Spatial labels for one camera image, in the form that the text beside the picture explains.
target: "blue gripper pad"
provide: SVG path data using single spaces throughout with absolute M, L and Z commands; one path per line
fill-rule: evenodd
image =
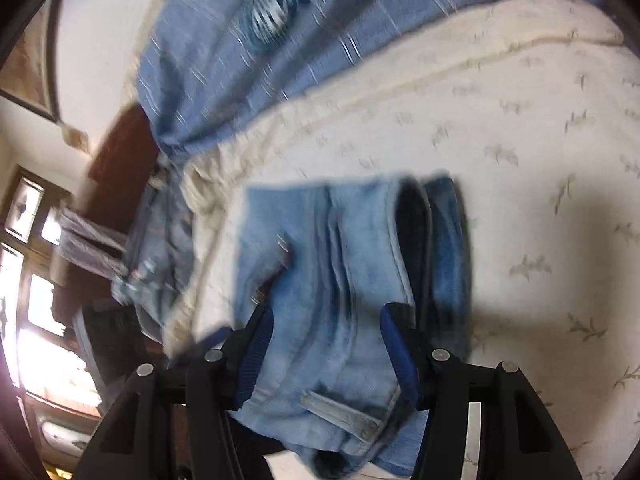
M 418 405 L 418 369 L 409 354 L 398 326 L 391 315 L 390 305 L 386 304 L 380 311 L 380 332 L 385 342 L 386 352 L 398 378 L 398 384 L 404 396 L 412 406 Z
M 238 367 L 238 389 L 234 397 L 236 406 L 242 406 L 254 392 L 255 381 L 258 379 L 271 335 L 273 335 L 273 311 L 267 308 Z

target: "glass pane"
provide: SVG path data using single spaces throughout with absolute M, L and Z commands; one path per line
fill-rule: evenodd
M 49 209 L 47 214 L 47 220 L 44 222 L 42 236 L 47 242 L 51 242 L 54 245 L 60 245 L 60 234 L 62 229 L 58 223 L 58 210 L 55 207 Z
M 24 409 L 24 402 L 22 402 L 22 398 L 16 397 L 18 399 L 18 406 L 20 406 L 20 412 L 22 413 L 22 418 L 24 419 L 24 425 L 27 427 L 27 431 L 29 431 L 29 435 L 31 435 L 31 427 L 29 426 L 29 421 L 27 420 L 27 412 Z
M 73 478 L 73 474 L 69 471 L 65 471 L 64 469 L 56 468 L 56 475 L 58 475 L 63 480 L 71 480 Z
M 26 390 L 77 412 L 98 415 L 100 396 L 84 361 L 73 352 L 22 329 L 18 364 Z
M 54 334 L 64 335 L 65 326 L 54 321 L 51 307 L 53 306 L 53 283 L 34 274 L 31 277 L 29 291 L 29 321 Z
M 40 426 L 44 440 L 47 441 L 53 449 L 57 449 L 76 458 L 82 456 L 82 452 L 91 439 L 91 435 L 81 433 L 81 431 L 72 430 L 65 426 L 45 420 Z
M 6 219 L 6 230 L 23 242 L 29 239 L 44 190 L 26 178 L 20 181 Z
M 15 317 L 23 260 L 24 256 L 19 252 L 4 244 L 0 246 L 0 336 L 2 336 L 2 346 L 9 374 L 16 386 L 19 386 L 19 382 Z

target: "window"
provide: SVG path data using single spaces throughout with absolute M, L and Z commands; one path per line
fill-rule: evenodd
M 46 419 L 42 422 L 41 428 L 42 436 L 51 447 L 76 458 L 80 458 L 91 439 L 91 435 L 72 430 Z
M 60 243 L 58 211 L 68 192 L 18 168 L 0 213 L 0 336 L 18 392 L 66 409 L 98 415 L 100 403 L 85 363 L 53 319 L 53 249 Z

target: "metal screw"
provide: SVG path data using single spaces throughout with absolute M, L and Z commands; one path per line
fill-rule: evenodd
M 138 369 L 136 370 L 136 373 L 140 377 L 146 377 L 148 375 L 151 375 L 153 371 L 154 371 L 154 366 L 151 363 L 144 363 L 143 365 L 140 365 L 138 367 Z
M 502 369 L 508 374 L 514 374 L 520 370 L 518 365 L 513 361 L 502 361 Z
M 220 361 L 224 357 L 222 350 L 218 350 L 217 348 L 212 348 L 206 354 L 204 354 L 204 360 L 209 363 L 215 363 L 216 361 Z
M 436 361 L 448 361 L 451 357 L 451 354 L 444 348 L 436 348 L 433 352 L 431 352 L 431 357 L 433 357 Z

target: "blue cloth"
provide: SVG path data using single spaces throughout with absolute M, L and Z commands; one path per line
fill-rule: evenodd
M 231 415 L 280 440 L 321 478 L 341 478 L 366 462 L 410 476 L 427 415 L 412 413 L 400 393 L 380 310 L 399 302 L 429 313 L 430 337 L 466 357 L 470 269 L 453 182 L 392 177 L 249 189 L 238 326 L 283 257 L 278 237 L 292 264 L 271 289 L 271 344 L 252 398 Z
M 490 1 L 168 0 L 140 62 L 140 103 L 160 148 L 185 158 L 402 34 Z
M 182 168 L 161 155 L 138 206 L 122 272 L 111 283 L 111 295 L 132 304 L 143 332 L 158 342 L 193 271 L 193 213 L 181 182 Z

